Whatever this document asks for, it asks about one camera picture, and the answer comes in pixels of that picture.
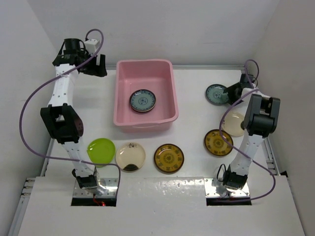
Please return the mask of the blue floral plate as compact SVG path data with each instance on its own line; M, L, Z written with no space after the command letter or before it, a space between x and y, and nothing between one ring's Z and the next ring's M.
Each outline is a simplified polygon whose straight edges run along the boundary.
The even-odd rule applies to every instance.
M155 107L156 101L156 96L152 91L139 89L131 94L129 105L138 113L147 113Z
M225 105L229 101L227 92L224 92L225 89L226 86L221 84L210 85L205 91L205 96L207 100L213 105Z

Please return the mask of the yellow patterned plate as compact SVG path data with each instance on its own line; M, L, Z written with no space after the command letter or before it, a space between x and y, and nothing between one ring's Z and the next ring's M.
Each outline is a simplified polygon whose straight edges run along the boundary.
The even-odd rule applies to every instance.
M218 129L210 130L204 137L204 147L215 156L222 157L230 154L233 148L224 141Z
M182 168L185 156L177 145L163 144L156 149L153 161L158 171L170 175Z

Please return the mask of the lime green plate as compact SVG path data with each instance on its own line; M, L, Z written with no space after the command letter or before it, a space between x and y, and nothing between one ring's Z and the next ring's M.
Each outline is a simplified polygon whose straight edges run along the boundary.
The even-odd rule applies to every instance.
M91 162L96 163L96 167L101 168L104 167L103 164L112 162L116 148L110 139L98 138L88 145L87 153Z

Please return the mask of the cream plate with black spot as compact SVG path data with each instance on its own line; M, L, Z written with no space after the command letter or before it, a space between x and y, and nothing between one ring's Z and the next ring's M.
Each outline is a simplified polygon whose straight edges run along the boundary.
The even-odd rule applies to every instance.
M117 150L115 160L121 170L135 172L143 167L146 153L139 143L127 142Z

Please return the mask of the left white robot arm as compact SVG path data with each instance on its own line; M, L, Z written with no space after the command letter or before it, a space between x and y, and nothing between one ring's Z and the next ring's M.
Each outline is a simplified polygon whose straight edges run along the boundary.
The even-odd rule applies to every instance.
M82 136L84 125L73 108L75 82L80 73L104 77L105 55L93 54L100 47L97 39L65 39L53 61L58 79L46 108L40 110L41 118L51 136L66 150L74 169L72 175L79 187L93 196L102 196L106 187L98 175L95 165L89 163L87 148Z

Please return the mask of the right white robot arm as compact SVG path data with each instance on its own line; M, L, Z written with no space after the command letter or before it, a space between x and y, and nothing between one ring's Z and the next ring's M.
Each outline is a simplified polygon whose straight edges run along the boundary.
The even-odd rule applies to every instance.
M243 74L239 82L227 87L231 106L220 120L219 132L222 135L222 124L228 113L238 104L247 104L247 110L240 128L244 136L239 148L223 138L231 148L237 150L237 155L224 171L222 185L228 189L242 189L247 182L251 163L258 147L272 134L277 127L281 100L262 94L255 86L255 77Z

